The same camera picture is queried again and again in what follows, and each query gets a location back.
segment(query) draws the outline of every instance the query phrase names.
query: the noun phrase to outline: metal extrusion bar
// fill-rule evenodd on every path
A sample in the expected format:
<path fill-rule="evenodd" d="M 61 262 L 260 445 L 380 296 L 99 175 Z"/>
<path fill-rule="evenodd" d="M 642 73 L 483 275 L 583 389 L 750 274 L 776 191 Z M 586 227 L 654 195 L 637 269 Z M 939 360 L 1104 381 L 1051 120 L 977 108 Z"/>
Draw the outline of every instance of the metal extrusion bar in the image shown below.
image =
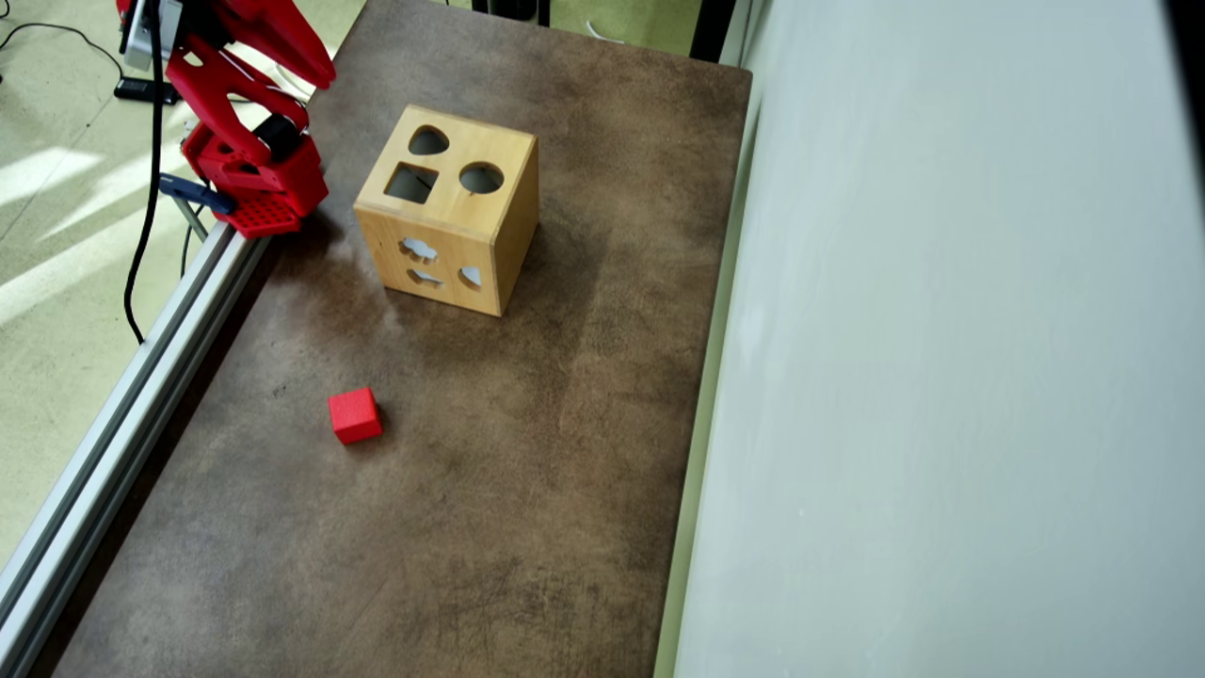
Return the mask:
<path fill-rule="evenodd" d="M 180 211 L 184 213 L 184 220 L 188 222 L 188 225 L 193 229 L 193 232 L 195 232 L 196 236 L 201 238 L 201 242 L 204 242 L 205 238 L 210 236 L 210 234 L 207 230 L 205 230 L 205 226 L 201 224 L 201 219 L 196 218 L 196 212 L 193 211 L 193 207 L 188 204 L 188 200 L 184 200 L 183 197 L 172 197 L 172 200 L 176 201 L 176 206 L 180 207 Z"/>
<path fill-rule="evenodd" d="M 0 626 L 0 674 L 29 672 L 269 240 L 246 240 L 227 224 L 213 234 L 206 241 L 211 248 L 202 249 L 206 265 L 193 266 L 186 278 L 195 293 L 187 307 L 170 313 L 180 317 L 175 330 L 155 332 L 166 328 L 164 313 L 148 336 L 147 344 L 159 346 L 159 360 Z"/>
<path fill-rule="evenodd" d="M 222 238 L 212 242 L 206 241 L 201 250 L 198 252 L 193 266 L 167 297 L 164 312 L 159 314 L 147 334 L 147 343 L 134 354 L 130 365 L 118 379 L 117 385 L 113 387 L 105 405 L 101 406 L 92 428 L 88 429 L 83 441 L 76 448 L 76 453 L 67 461 L 58 482 L 51 489 L 42 508 L 34 517 L 29 530 L 17 544 L 12 558 L 0 572 L 0 591 L 2 591 L 2 597 L 0 597 L 0 654 L 4 653 L 5 629 L 7 629 L 7 620 L 17 599 L 54 538 L 58 526 L 63 524 L 67 512 L 71 511 L 80 496 L 83 484 L 88 481 L 92 470 L 95 468 L 100 455 L 108 447 L 117 428 L 129 413 L 134 399 L 142 390 L 151 372 L 159 362 L 166 348 L 166 342 L 160 341 L 160 338 L 175 334 L 227 243 L 228 240 Z"/>

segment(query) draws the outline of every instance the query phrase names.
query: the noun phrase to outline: floor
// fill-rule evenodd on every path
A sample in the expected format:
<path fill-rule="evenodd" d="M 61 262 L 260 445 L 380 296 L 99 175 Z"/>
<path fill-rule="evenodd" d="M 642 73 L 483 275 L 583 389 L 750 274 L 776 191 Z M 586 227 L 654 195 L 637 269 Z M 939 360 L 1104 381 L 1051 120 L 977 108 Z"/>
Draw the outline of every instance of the floor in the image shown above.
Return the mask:
<path fill-rule="evenodd" d="M 295 2 L 334 53 L 364 0 Z M 606 37 L 686 54 L 699 2 L 553 0 L 552 25 L 588 34 L 589 19 Z M 0 35 L 27 22 L 65 24 L 116 54 L 111 2 L 11 4 Z M 116 70 L 65 31 L 25 29 L 0 51 L 0 562 L 135 350 L 122 291 L 146 205 L 151 111 L 112 98 Z M 165 111 L 163 171 L 192 176 L 178 145 L 194 119 L 184 104 Z M 186 228 L 160 200 L 134 293 L 143 328 L 178 279 Z"/>

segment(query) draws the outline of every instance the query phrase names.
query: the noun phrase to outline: wooden cube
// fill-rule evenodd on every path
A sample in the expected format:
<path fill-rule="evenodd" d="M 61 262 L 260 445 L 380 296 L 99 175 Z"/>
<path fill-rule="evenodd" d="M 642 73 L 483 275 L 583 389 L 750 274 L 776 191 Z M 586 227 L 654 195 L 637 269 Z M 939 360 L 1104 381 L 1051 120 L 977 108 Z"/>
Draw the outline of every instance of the wooden cube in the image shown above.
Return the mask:
<path fill-rule="evenodd" d="M 386 287 L 501 316 L 540 220 L 536 137 L 407 106 L 355 214 Z"/>

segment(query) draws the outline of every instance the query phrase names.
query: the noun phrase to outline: white wall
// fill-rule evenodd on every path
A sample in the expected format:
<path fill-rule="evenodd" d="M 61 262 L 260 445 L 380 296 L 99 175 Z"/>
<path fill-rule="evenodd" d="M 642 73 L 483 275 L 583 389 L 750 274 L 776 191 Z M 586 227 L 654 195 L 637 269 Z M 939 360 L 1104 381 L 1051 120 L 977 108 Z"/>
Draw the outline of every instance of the white wall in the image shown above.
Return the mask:
<path fill-rule="evenodd" d="M 768 7 L 677 676 L 1205 674 L 1159 5 Z"/>

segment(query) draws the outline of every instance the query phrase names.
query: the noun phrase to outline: red block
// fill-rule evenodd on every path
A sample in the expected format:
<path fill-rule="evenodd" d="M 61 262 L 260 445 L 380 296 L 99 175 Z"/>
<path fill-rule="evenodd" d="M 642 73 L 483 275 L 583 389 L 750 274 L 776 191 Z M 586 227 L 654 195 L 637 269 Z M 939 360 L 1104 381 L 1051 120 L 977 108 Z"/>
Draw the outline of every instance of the red block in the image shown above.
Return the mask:
<path fill-rule="evenodd" d="M 371 389 L 333 396 L 327 405 L 330 406 L 330 424 L 340 443 L 351 446 L 381 435 L 381 418 L 377 417 Z"/>

